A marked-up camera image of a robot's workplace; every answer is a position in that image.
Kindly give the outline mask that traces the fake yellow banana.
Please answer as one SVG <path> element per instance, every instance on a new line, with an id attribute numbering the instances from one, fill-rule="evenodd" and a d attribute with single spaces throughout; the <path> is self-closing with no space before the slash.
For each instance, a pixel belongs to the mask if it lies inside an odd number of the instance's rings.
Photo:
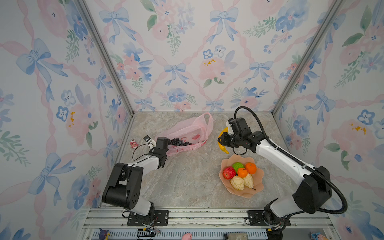
<path id="1" fill-rule="evenodd" d="M 224 153 L 226 153 L 226 154 L 229 154 L 229 152 L 228 152 L 228 150 L 226 149 L 226 147 L 223 146 L 223 145 L 220 143 L 219 139 L 222 137 L 222 135 L 223 135 L 224 133 L 228 133 L 228 132 L 229 132 L 229 129 L 228 129 L 228 128 L 225 128 L 225 129 L 220 133 L 219 138 L 218 138 L 218 145 L 219 145 L 219 148 L 220 148 L 220 150 L 221 150 L 222 152 L 224 152 Z"/>

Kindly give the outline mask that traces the fake green round fruit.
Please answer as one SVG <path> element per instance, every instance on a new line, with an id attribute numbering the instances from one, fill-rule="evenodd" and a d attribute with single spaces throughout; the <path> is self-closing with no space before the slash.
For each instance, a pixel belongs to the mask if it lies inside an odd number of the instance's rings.
<path id="1" fill-rule="evenodd" d="M 244 168 L 245 166 L 240 162 L 236 162 L 236 163 L 232 164 L 232 167 L 234 168 L 235 172 L 238 173 L 238 170 L 240 168 Z"/>

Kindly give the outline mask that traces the fake orange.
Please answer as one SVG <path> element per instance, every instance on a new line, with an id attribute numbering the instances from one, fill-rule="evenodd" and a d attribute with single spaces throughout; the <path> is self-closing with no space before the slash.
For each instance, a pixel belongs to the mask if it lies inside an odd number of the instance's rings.
<path id="1" fill-rule="evenodd" d="M 237 171 L 237 175 L 240 178 L 245 178 L 248 175 L 248 171 L 245 168 L 239 168 L 238 171 Z"/>
<path id="2" fill-rule="evenodd" d="M 255 163 L 246 163 L 245 164 L 245 169 L 251 175 L 254 175 L 257 172 L 257 170 L 258 170 L 258 168 L 255 165 Z"/>

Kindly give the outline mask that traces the pink plastic bag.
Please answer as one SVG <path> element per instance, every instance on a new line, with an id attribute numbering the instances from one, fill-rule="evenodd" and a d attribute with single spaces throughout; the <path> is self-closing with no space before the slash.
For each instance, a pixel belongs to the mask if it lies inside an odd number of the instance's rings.
<path id="1" fill-rule="evenodd" d="M 172 128 L 158 134 L 159 137 L 165 137 L 170 140 L 179 138 L 191 145 L 169 147 L 167 156 L 173 156 L 181 152 L 193 151 L 206 144 L 214 128 L 214 119 L 210 113 L 204 113 L 199 117 L 193 117 L 177 123 Z"/>

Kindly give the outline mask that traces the peach scalloped plastic bowl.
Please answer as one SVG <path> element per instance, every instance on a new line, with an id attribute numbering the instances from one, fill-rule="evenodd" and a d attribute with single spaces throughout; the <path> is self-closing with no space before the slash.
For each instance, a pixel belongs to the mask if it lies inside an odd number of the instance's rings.
<path id="1" fill-rule="evenodd" d="M 240 190 L 237 190 L 236 188 L 234 188 L 232 186 L 232 184 L 230 183 L 230 180 L 226 179 L 223 175 L 225 168 L 231 167 L 233 164 L 235 164 L 237 162 L 242 163 L 243 165 L 248 164 L 248 163 L 251 163 L 251 164 L 255 163 L 254 159 L 252 159 L 252 158 L 249 158 L 249 157 L 243 158 L 243 157 L 240 157 L 237 155 L 233 155 L 229 159 L 222 160 L 219 177 L 220 177 L 223 185 L 226 187 L 226 189 L 229 193 L 236 195 L 236 196 L 239 196 L 239 197 L 242 197 L 242 198 L 246 198 L 246 199 L 252 198 L 256 193 L 259 193 L 264 189 L 264 185 L 262 183 L 262 180 L 264 177 L 264 171 L 261 170 L 260 168 L 256 167 L 256 172 L 254 174 L 251 174 L 254 187 L 249 188 L 249 187 L 244 186 L 245 189 L 240 191 Z"/>

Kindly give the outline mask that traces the fake beige pear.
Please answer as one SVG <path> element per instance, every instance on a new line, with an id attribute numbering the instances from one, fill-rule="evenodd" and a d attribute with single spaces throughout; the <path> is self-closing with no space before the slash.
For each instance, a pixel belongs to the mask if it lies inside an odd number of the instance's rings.
<path id="1" fill-rule="evenodd" d="M 244 184 L 246 187 L 253 189 L 254 188 L 254 180 L 251 174 L 247 174 L 246 177 L 243 178 Z"/>

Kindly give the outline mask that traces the fake dark grapes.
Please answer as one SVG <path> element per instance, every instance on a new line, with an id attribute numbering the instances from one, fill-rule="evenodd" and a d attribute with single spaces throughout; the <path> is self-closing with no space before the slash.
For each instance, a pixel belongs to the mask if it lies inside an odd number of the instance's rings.
<path id="1" fill-rule="evenodd" d="M 168 140 L 168 145 L 179 147 L 179 146 L 189 146 L 192 145 L 192 143 L 183 141 L 179 138 Z"/>

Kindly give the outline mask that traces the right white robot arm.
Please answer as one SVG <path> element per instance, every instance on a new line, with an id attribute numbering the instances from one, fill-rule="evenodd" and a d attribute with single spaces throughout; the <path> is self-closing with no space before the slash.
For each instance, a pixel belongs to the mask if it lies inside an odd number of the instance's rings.
<path id="1" fill-rule="evenodd" d="M 290 153 L 268 139 L 262 131 L 252 132 L 244 118 L 229 119 L 226 126 L 218 138 L 219 144 L 233 149 L 243 147 L 262 156 L 298 186 L 292 195 L 275 199 L 265 206 L 261 219 L 267 225 L 276 225 L 295 214 L 314 214 L 331 198 L 332 188 L 326 182 L 330 178 L 328 170 L 294 161 Z"/>

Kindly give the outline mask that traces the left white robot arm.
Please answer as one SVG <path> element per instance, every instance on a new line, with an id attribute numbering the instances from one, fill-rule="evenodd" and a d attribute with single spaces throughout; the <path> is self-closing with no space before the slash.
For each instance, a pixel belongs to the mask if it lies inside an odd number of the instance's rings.
<path id="1" fill-rule="evenodd" d="M 104 189 L 102 202 L 129 212 L 130 215 L 124 218 L 134 224 L 143 226 L 153 224 L 154 204 L 141 197 L 143 176 L 165 166 L 170 143 L 170 139 L 160 137 L 156 145 L 136 162 L 115 164 Z"/>

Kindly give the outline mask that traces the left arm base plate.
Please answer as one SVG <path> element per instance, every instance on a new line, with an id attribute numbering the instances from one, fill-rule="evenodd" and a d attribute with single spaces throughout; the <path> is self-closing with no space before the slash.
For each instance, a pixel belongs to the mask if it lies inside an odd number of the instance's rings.
<path id="1" fill-rule="evenodd" d="M 127 226 L 129 227 L 166 227 L 169 222 L 168 210 L 153 210 L 148 215 L 142 216 L 130 212 L 127 217 Z"/>

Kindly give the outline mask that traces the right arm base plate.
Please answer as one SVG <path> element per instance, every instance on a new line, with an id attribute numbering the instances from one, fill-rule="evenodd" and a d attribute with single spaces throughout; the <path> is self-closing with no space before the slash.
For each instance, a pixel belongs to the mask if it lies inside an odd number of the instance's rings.
<path id="1" fill-rule="evenodd" d="M 267 220 L 267 217 L 264 216 L 264 212 L 264 210 L 248 210 L 247 217 L 245 218 L 246 225 L 268 228 L 291 226 L 291 222 L 290 220 L 287 220 L 287 217 L 275 220 Z"/>

